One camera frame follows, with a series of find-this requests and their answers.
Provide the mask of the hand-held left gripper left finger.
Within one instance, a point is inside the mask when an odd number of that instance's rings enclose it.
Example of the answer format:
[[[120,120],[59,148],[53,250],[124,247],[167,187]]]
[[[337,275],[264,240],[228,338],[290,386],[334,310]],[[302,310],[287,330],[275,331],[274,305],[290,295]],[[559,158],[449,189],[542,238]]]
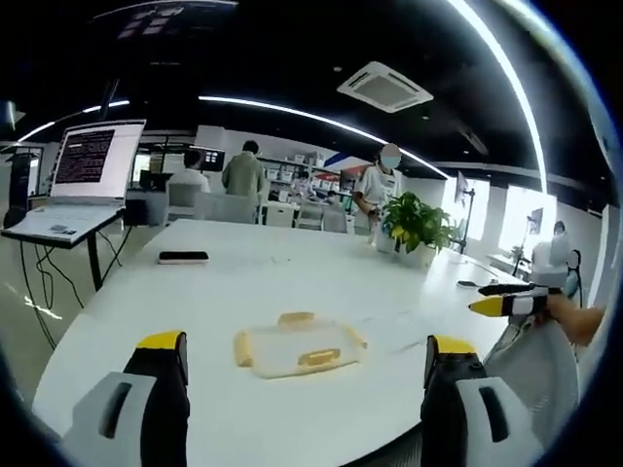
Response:
[[[185,466],[188,382],[186,333],[146,337],[75,405],[64,452],[78,466]]]

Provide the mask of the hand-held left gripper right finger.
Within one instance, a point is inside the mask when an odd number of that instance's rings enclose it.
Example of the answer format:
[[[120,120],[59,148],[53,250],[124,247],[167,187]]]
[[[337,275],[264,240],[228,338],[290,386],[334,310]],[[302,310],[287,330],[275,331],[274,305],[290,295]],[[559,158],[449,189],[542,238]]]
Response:
[[[422,466],[531,466],[543,454],[530,411],[468,342],[427,338],[423,390]]]

